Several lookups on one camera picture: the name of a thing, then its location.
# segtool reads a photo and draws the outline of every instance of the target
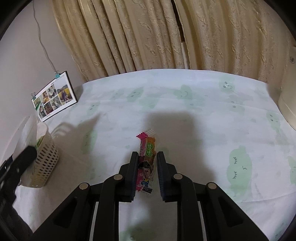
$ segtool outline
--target candy wrapper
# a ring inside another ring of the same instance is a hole
[[[155,173],[155,132],[148,129],[137,135],[141,140],[139,155],[139,170],[136,190],[152,193],[153,177]]]

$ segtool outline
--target picture frame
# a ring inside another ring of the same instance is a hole
[[[40,104],[38,116],[41,121],[77,103],[67,71],[61,73],[59,78],[52,80],[39,91],[36,99],[32,99],[32,103],[35,108]]]

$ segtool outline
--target curtain pattern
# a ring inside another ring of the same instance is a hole
[[[281,86],[295,40],[264,0],[175,0],[175,4],[191,69]]]
[[[184,68],[170,0],[52,0],[57,26],[86,81]]]

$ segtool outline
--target white plastic basket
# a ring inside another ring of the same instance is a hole
[[[27,180],[25,182],[22,179],[21,185],[32,188],[43,187],[59,160],[59,153],[48,132],[48,126],[43,122],[39,122],[37,125],[37,140],[42,136],[44,137],[37,149],[37,158],[31,169],[26,172],[26,177],[29,177],[25,178]]]

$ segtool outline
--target white tablecloth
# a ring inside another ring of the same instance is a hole
[[[157,151],[194,182],[216,182],[270,240],[296,213],[296,131],[263,82],[181,69],[139,71],[83,84],[79,102],[46,123],[60,149],[48,184],[18,187],[15,208],[36,230],[81,182],[103,182],[155,130]],[[176,240],[176,204],[148,196],[120,204],[119,236]]]

